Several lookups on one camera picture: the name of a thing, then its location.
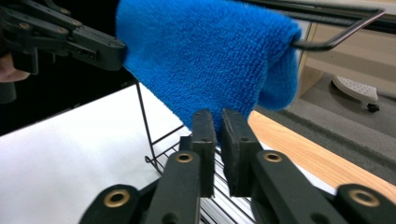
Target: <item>wooden surface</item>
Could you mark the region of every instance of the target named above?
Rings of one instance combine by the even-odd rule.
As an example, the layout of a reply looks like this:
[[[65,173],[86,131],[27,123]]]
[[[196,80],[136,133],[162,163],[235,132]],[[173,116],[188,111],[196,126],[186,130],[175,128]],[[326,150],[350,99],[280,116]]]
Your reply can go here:
[[[256,111],[251,113],[248,123],[264,144],[285,153],[292,161],[332,187],[347,183],[361,184],[381,192],[396,203],[396,187],[389,182]]]

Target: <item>gray floor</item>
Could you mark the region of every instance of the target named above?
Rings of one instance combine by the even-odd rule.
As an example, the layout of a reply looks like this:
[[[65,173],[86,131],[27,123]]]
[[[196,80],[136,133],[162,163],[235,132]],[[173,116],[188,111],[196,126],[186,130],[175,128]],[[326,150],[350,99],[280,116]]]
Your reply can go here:
[[[378,90],[380,111],[331,85],[325,75],[287,109],[273,112],[257,107],[306,138],[396,185],[396,98]]]

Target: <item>blue towel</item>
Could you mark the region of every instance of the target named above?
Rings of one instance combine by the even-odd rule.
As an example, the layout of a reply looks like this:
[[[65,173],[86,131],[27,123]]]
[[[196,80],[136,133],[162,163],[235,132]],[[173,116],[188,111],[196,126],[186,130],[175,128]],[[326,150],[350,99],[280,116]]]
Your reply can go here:
[[[209,109],[216,132],[222,108],[245,118],[255,105],[279,110],[296,93],[300,28],[290,18],[225,0],[120,0],[117,37],[124,67],[191,127]]]

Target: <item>human hand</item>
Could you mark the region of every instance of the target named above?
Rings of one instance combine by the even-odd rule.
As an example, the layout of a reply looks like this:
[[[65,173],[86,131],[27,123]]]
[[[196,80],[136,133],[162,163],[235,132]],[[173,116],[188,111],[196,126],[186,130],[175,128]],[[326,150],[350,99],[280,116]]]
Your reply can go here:
[[[14,68],[10,53],[0,58],[0,82],[21,81],[29,77],[29,73]]]

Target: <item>towel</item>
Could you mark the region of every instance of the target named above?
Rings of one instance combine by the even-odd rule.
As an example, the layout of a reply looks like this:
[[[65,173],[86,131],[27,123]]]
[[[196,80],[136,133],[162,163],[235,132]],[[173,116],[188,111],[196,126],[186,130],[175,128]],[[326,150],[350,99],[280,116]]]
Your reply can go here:
[[[292,102],[300,33],[284,15],[225,0],[120,0],[116,14],[123,66],[188,128],[208,109],[217,133],[223,108],[248,119],[255,105]]]

